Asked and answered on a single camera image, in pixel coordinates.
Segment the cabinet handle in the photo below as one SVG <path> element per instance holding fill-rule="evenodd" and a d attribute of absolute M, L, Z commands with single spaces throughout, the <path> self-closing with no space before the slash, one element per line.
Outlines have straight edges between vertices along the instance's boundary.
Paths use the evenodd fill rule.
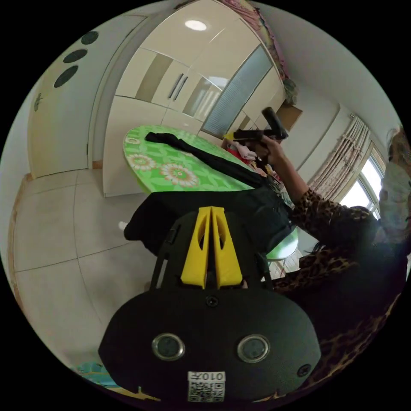
<path fill-rule="evenodd" d="M 168 95 L 167 98 L 171 98 L 171 96 L 173 95 L 175 89 L 176 89 L 177 86 L 179 85 L 179 82 L 180 82 L 180 80 L 183 78 L 183 76 L 184 76 L 184 74 L 181 73 L 181 74 L 177 77 L 177 81 L 176 81 L 176 83 L 174 84 L 173 88 L 171 89 L 170 94 Z"/>
<path fill-rule="evenodd" d="M 176 101 L 176 100 L 177 100 L 177 97 L 179 96 L 180 91 L 181 91 L 181 89 L 184 87 L 185 82 L 187 81 L 187 79 L 188 79 L 188 76 L 187 76 L 187 77 L 183 80 L 183 82 L 181 83 L 181 86 L 180 86 L 179 89 L 177 90 L 177 93 L 176 93 L 176 95 L 174 96 L 173 101 Z"/>

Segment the yellow plastic part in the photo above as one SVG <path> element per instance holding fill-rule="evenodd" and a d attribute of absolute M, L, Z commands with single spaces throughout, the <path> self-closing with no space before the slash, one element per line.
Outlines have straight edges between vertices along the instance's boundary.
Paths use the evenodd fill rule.
<path fill-rule="evenodd" d="M 224 208 L 211 207 L 217 288 L 237 286 L 243 276 L 228 228 Z"/>
<path fill-rule="evenodd" d="M 210 239 L 211 207 L 201 207 L 198 210 L 196 225 L 194 227 L 191 243 L 188 248 L 181 281 L 191 286 L 204 289 L 207 279 L 208 245 Z"/>
<path fill-rule="evenodd" d="M 234 132 L 227 133 L 223 139 L 226 138 L 227 140 L 233 140 L 234 139 Z"/>

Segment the tile floor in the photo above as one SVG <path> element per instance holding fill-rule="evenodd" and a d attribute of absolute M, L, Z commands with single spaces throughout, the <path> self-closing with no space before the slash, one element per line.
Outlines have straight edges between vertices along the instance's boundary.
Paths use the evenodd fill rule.
<path fill-rule="evenodd" d="M 25 313 L 66 365 L 99 360 L 112 315 L 151 280 L 155 257 L 118 228 L 145 194 L 104 198 L 101 170 L 30 182 L 19 205 L 14 259 Z"/>

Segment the baseboard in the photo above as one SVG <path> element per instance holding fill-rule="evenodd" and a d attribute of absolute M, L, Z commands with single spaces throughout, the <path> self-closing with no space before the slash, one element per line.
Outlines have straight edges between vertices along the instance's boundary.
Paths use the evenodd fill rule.
<path fill-rule="evenodd" d="M 103 160 L 93 161 L 93 170 L 103 168 Z"/>
<path fill-rule="evenodd" d="M 7 262 L 9 265 L 10 285 L 13 289 L 14 297 L 17 301 L 17 304 L 20 307 L 21 311 L 23 312 L 24 312 L 23 303 L 21 301 L 20 292 L 18 290 L 17 277 L 16 277 L 16 272 L 15 272 L 15 266 L 14 266 L 14 232 L 15 232 L 15 227 L 16 227 L 18 206 L 20 205 L 20 201 L 23 197 L 23 192 L 26 188 L 26 185 L 31 180 L 33 180 L 33 176 L 31 175 L 31 173 L 28 173 L 23 177 L 20 183 L 17 196 L 14 200 L 12 215 L 10 216 L 9 233 L 8 233 L 8 238 L 7 238 Z"/>

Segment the green floral tablecloth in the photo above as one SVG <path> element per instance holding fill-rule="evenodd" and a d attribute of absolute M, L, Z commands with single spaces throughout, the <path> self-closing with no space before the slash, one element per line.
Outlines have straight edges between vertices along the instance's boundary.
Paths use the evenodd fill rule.
<path fill-rule="evenodd" d="M 207 140 L 161 125 L 143 125 L 130 130 L 124 138 L 124 154 L 142 188 L 158 191 L 240 191 L 252 187 L 216 171 L 190 153 L 168 144 L 145 140 L 148 133 L 171 133 L 193 147 L 248 168 L 226 150 Z"/>

